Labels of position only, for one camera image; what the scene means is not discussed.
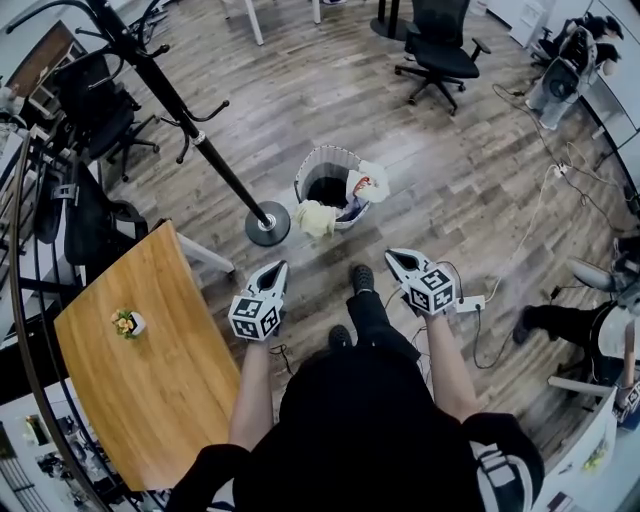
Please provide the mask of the person's black t-shirt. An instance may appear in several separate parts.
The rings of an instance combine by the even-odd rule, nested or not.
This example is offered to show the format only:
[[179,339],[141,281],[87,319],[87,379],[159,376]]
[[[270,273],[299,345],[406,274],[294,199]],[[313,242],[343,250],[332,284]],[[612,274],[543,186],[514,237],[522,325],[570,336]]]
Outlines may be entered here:
[[253,449],[202,449],[166,512],[207,512],[225,484],[235,512],[525,512],[543,479],[514,416],[457,420],[407,357],[355,347],[302,366]]

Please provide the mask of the grey laundry basket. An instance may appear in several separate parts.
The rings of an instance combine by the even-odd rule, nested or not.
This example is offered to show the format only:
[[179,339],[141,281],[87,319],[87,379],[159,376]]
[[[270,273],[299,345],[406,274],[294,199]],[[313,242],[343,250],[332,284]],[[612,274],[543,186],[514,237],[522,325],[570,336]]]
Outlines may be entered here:
[[[301,164],[293,183],[298,203],[315,200],[335,207],[338,216],[351,197],[346,192],[349,170],[356,169],[360,161],[361,158],[356,154],[337,146],[322,145],[314,148]],[[336,221],[335,229],[350,229],[364,214],[353,222]]]

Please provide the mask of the floor fan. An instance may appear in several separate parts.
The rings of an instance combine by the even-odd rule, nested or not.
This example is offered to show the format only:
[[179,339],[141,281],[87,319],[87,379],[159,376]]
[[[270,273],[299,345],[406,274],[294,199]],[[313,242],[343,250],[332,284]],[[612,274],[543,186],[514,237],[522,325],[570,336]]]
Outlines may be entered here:
[[542,77],[542,87],[549,101],[565,103],[574,95],[580,84],[580,75],[570,62],[554,59]]

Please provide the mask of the person's left forearm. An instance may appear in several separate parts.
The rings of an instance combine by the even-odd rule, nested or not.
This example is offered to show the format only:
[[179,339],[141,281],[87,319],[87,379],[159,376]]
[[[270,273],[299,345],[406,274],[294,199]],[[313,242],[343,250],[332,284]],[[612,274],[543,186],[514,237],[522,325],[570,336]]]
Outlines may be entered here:
[[231,415],[229,442],[252,451],[273,426],[270,348],[262,342],[249,343]]

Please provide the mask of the person's right forearm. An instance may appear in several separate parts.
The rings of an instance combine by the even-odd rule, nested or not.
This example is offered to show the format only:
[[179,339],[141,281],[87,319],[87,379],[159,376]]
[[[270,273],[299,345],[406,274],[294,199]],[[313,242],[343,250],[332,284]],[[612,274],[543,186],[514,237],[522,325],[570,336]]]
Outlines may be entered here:
[[479,411],[471,375],[447,318],[444,315],[427,315],[425,324],[435,404],[463,423]]

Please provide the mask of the yellow clothes shirt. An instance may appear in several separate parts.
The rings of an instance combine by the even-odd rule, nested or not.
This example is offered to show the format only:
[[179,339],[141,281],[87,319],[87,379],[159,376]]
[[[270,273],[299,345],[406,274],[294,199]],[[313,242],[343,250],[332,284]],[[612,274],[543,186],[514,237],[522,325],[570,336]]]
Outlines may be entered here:
[[293,220],[301,231],[311,237],[332,236],[336,224],[336,208],[315,200],[304,200],[297,206]]

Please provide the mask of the wooden table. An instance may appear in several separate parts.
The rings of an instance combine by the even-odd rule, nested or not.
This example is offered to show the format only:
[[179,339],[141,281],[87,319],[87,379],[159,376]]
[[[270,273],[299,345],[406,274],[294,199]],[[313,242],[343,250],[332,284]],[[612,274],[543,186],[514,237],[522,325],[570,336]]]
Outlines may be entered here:
[[[112,314],[136,311],[136,339]],[[200,450],[228,439],[240,374],[171,222],[88,285],[55,319],[90,426],[133,491],[173,487]]]

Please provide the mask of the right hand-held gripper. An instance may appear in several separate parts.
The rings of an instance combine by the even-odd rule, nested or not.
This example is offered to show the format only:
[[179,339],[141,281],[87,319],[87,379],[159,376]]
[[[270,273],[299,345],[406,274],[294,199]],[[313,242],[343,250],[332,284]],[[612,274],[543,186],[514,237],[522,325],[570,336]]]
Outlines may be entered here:
[[[457,287],[454,278],[443,267],[431,267],[431,261],[421,252],[407,248],[392,248],[384,253],[387,267],[403,291],[408,304],[419,313],[436,315],[455,304]],[[404,273],[415,272],[406,284]]]

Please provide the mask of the white table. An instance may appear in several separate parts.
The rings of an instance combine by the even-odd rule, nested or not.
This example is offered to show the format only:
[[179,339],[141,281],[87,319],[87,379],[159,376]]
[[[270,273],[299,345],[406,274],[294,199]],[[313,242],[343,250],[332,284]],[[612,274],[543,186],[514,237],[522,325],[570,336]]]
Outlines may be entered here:
[[[264,39],[263,39],[263,35],[262,35],[262,31],[261,31],[261,27],[259,25],[257,16],[256,16],[256,10],[255,10],[255,6],[254,6],[254,2],[253,0],[217,0],[218,3],[221,5],[221,7],[223,8],[224,14],[225,14],[225,19],[226,20],[230,20],[231,19],[231,11],[230,11],[230,7],[238,2],[240,2],[241,4],[244,5],[245,7],[245,11],[246,14],[248,16],[249,19],[249,24],[250,27],[252,29],[252,33],[255,39],[255,42],[258,46],[263,46],[264,45]],[[312,6],[312,19],[313,19],[313,23],[318,26],[322,23],[322,16],[321,16],[321,0],[309,0],[311,2],[311,6]]]

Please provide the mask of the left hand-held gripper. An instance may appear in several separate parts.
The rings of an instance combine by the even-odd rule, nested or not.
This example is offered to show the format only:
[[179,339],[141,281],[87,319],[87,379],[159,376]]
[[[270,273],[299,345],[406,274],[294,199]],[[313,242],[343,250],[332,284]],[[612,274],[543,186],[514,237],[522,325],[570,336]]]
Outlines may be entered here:
[[251,275],[247,289],[234,296],[228,313],[237,337],[265,342],[278,335],[288,276],[289,265],[285,260],[267,264]]

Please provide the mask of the dark metal railing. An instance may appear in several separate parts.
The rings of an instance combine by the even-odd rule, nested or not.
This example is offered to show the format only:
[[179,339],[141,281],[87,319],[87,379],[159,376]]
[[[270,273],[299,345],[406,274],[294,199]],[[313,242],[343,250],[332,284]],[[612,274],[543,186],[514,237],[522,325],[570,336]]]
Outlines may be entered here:
[[[56,237],[52,239],[49,245],[50,252],[48,254],[40,253],[42,243],[37,238],[35,232],[31,232],[24,239],[20,237],[21,208],[23,202],[28,198],[28,195],[23,192],[23,185],[25,175],[30,167],[33,167],[35,172],[34,208],[37,208],[40,203],[41,189],[44,186],[47,173],[52,172],[60,175],[61,184],[50,192],[50,200],[59,202],[61,204],[61,210],[59,213],[49,216],[51,219],[57,219],[59,221],[59,227]],[[8,279],[11,289],[13,319],[21,351],[21,358],[40,417],[46,425],[57,450],[67,464],[74,479],[77,480],[84,492],[101,512],[113,512],[109,504],[97,493],[93,482],[87,476],[86,471],[79,463],[67,438],[59,427],[50,400],[46,394],[46,386],[41,382],[41,378],[38,375],[29,347],[29,337],[26,329],[26,299],[24,293],[29,291],[36,297],[36,302],[39,306],[46,346],[63,396],[79,429],[84,436],[88,436],[89,433],[86,429],[86,424],[80,416],[79,410],[67,387],[66,380],[57,365],[50,339],[50,330],[47,327],[46,308],[44,305],[44,295],[46,293],[52,294],[58,301],[59,307],[63,308],[63,300],[70,295],[77,296],[80,291],[79,274],[74,265],[69,266],[71,276],[69,282],[59,279],[59,261],[65,258],[66,204],[77,201],[77,187],[72,183],[76,178],[77,160],[72,158],[67,150],[62,152],[54,151],[50,137],[46,136],[42,130],[37,127],[31,129],[23,139],[12,180],[13,188],[11,189],[11,193],[13,210],[9,224]]]

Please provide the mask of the black coat stand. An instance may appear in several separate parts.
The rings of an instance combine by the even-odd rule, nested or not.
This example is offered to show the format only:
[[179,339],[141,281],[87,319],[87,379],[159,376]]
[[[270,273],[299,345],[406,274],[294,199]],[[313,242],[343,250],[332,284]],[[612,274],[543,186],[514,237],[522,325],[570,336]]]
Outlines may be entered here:
[[223,102],[205,117],[193,114],[155,62],[157,56],[168,51],[168,47],[162,46],[154,53],[148,52],[143,41],[143,30],[134,32],[130,29],[111,7],[109,0],[51,0],[10,22],[6,32],[10,34],[41,12],[58,6],[77,8],[85,13],[96,27],[97,36],[106,42],[102,51],[117,56],[121,62],[133,67],[171,116],[169,123],[182,130],[185,136],[183,149],[187,150],[193,145],[247,206],[250,213],[245,219],[244,230],[249,240],[261,247],[273,247],[283,242],[291,229],[287,209],[275,201],[256,202],[206,134],[197,127],[199,123],[213,119],[228,103]]

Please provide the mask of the white clothes with red print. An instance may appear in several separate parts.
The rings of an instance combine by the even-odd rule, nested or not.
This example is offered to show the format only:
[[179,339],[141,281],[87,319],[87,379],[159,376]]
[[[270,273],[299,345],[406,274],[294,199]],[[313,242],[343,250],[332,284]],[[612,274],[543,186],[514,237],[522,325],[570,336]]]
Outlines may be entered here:
[[361,160],[356,169],[350,169],[346,182],[347,196],[360,201],[380,203],[390,194],[385,169],[376,163]]

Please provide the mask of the small potted flower plant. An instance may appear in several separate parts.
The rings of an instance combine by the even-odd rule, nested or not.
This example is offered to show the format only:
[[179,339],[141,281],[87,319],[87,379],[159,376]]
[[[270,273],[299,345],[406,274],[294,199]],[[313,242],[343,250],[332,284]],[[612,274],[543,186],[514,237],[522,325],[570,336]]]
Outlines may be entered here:
[[125,339],[136,339],[146,328],[146,322],[136,311],[119,309],[111,316],[116,333]]

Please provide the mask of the round pedestal table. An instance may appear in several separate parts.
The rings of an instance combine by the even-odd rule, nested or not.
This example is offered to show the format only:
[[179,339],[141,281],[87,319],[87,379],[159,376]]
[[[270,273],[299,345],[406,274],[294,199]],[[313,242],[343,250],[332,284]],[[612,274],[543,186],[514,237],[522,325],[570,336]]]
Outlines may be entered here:
[[378,0],[377,15],[370,22],[371,30],[381,37],[404,42],[410,30],[417,28],[399,17],[399,7],[400,0]]

